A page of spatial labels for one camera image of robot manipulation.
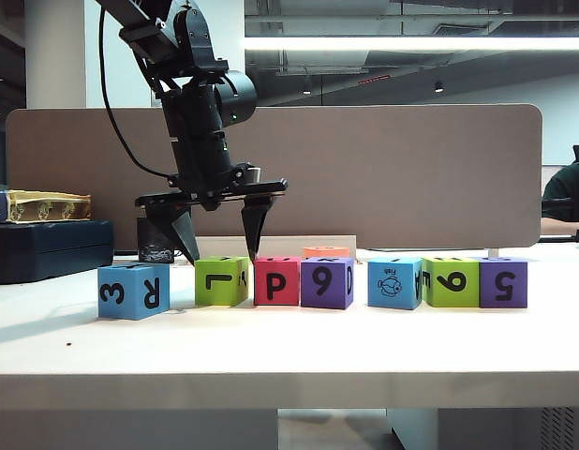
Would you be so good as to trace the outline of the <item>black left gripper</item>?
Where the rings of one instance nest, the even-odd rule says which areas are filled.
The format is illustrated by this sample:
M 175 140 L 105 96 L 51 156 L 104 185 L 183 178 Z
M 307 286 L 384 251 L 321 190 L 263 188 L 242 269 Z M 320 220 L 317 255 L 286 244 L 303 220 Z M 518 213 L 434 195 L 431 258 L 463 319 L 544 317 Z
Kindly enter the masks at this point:
M 242 220 L 248 256 L 256 258 L 266 215 L 275 196 L 285 193 L 288 181 L 260 181 L 259 168 L 250 163 L 230 162 L 225 134 L 215 132 L 205 138 L 176 138 L 171 141 L 178 173 L 168 177 L 174 191 L 141 196 L 138 207 L 186 259 L 200 258 L 191 218 L 191 205 L 214 211 L 223 202 L 244 200 Z

